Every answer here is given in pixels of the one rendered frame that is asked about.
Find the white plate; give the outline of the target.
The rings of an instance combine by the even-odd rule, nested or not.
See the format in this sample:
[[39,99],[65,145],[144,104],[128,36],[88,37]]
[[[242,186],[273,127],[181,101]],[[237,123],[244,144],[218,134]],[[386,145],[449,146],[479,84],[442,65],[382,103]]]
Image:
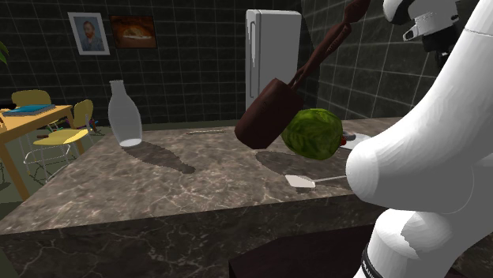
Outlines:
[[348,132],[346,130],[343,131],[343,138],[345,139],[345,144],[342,145],[342,148],[353,150],[359,143],[365,141],[370,138],[370,136],[361,133],[353,133]]

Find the green cabbage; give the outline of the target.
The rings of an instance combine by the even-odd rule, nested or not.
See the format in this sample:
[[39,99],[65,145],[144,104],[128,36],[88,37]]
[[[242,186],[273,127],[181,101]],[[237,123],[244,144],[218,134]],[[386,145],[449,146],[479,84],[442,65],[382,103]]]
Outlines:
[[326,160],[344,140],[341,120],[322,108],[299,111],[281,137],[294,153],[313,160]]

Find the white refrigerator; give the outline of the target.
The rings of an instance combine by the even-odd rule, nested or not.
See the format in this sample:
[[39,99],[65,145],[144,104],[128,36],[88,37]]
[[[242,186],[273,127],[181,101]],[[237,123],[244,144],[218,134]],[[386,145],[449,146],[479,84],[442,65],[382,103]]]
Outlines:
[[249,9],[245,14],[245,101],[248,108],[274,78],[288,83],[298,65],[302,15]]

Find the white spatula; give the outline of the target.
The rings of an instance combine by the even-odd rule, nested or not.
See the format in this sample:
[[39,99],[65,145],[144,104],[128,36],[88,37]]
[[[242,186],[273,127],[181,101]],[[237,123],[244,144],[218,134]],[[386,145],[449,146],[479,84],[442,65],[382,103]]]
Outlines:
[[315,188],[317,182],[324,182],[335,180],[339,178],[345,178],[345,175],[329,177],[329,178],[319,178],[319,179],[311,179],[307,176],[301,175],[285,175],[285,178],[288,181],[288,184],[295,188]]

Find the dark robot stand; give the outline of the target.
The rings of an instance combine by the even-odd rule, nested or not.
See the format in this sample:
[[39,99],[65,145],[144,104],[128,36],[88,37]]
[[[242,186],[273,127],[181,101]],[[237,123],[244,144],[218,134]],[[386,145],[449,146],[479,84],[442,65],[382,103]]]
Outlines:
[[229,278],[353,278],[372,225],[275,239],[228,262]]

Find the clear glass bottle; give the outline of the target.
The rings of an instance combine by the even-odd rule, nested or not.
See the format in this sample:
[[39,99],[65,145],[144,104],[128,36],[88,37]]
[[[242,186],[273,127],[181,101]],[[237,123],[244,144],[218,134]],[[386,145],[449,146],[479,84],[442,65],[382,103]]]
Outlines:
[[141,115],[134,101],[127,95],[123,80],[110,81],[111,99],[108,120],[112,133],[122,147],[142,142]]

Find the framed portrait painting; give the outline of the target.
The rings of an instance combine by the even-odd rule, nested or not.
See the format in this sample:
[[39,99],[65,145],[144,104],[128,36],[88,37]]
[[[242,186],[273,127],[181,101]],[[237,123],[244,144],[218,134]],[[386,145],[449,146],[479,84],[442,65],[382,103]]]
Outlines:
[[79,55],[109,55],[100,13],[68,12]]

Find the yellow chair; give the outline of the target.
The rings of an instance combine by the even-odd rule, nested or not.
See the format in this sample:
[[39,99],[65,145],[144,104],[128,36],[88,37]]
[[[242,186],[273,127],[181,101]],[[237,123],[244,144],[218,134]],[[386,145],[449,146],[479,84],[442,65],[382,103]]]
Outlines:
[[18,107],[38,104],[51,104],[49,94],[40,89],[30,89],[14,92],[11,96],[12,102]]
[[38,161],[35,153],[40,153],[40,161],[43,165],[43,170],[46,174],[46,179],[51,177],[47,175],[46,161],[48,158],[44,157],[43,150],[49,148],[59,147],[62,154],[59,157],[63,157],[66,161],[66,165],[69,165],[68,153],[71,147],[76,141],[79,141],[83,137],[88,137],[93,143],[90,137],[91,132],[96,132],[96,125],[92,119],[93,103],[91,100],[83,100],[77,103],[74,107],[73,124],[75,129],[62,129],[54,130],[47,134],[45,137],[40,137],[37,141],[33,141],[34,145],[38,146],[38,149],[32,149],[30,152],[25,153],[23,163],[26,165],[27,171],[29,171],[29,164]]

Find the yellow wooden table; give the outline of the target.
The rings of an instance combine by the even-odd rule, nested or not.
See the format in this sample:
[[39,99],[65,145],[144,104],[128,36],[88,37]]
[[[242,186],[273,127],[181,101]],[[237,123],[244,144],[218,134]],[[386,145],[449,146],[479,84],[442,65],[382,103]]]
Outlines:
[[76,129],[77,127],[73,123],[71,108],[72,105],[58,105],[54,109],[38,115],[21,117],[4,117],[0,112],[0,160],[3,162],[23,201],[26,201],[30,197],[30,194],[6,148],[6,143],[62,117],[67,117],[70,127]]

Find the dark brown long-handled mallet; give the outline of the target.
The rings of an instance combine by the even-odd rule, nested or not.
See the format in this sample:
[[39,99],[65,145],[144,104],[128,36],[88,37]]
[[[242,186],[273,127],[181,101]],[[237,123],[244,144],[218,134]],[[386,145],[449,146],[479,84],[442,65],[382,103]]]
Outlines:
[[237,138],[252,149],[264,149],[284,131],[303,108],[297,94],[300,84],[332,54],[352,32],[351,24],[367,12],[371,0],[353,0],[344,9],[344,19],[326,33],[307,63],[297,70],[289,83],[272,79],[246,110],[235,126]]

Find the orange wall picture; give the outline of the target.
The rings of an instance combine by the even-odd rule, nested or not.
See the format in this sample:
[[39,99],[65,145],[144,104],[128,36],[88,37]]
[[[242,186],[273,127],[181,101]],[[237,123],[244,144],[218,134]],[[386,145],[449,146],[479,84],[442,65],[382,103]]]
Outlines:
[[110,15],[109,19],[116,48],[157,48],[152,16]]

